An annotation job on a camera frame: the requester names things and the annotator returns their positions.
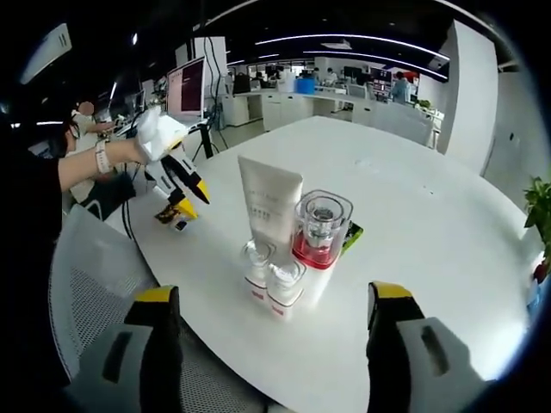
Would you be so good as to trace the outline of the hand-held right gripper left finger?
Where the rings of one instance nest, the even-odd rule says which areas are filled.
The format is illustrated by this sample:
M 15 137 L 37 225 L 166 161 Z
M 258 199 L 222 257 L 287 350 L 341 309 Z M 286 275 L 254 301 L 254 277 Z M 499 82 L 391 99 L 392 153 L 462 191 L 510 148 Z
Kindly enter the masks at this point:
M 178 287 L 138 294 L 85 349 L 68 399 L 78 412 L 180 412 L 180 335 Z

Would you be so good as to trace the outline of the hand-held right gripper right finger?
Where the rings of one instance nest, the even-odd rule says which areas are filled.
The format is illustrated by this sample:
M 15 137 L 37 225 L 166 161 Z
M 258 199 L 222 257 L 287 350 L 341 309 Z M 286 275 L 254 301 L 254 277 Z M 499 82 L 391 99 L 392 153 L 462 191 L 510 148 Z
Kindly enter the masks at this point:
M 368 284 L 368 412 L 463 412 L 489 383 L 470 350 L 399 284 Z

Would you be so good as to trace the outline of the person's left hand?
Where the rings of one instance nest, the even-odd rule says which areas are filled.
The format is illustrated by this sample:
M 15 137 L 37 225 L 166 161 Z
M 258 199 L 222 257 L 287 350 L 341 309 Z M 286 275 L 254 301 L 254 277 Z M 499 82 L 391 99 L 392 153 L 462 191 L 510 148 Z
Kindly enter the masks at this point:
M 106 144 L 106 153 L 112 165 L 119 163 L 139 163 L 146 165 L 148 159 L 139 148 L 136 139 L 116 140 Z

